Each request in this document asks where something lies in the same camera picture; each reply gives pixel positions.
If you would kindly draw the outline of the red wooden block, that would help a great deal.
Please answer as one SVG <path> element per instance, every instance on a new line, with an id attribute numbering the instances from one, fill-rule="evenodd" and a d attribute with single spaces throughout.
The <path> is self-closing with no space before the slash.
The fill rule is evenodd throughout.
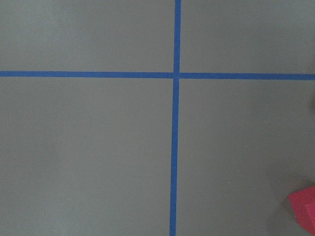
<path id="1" fill-rule="evenodd" d="M 315 187 L 290 194 L 289 201 L 298 224 L 315 235 Z"/>

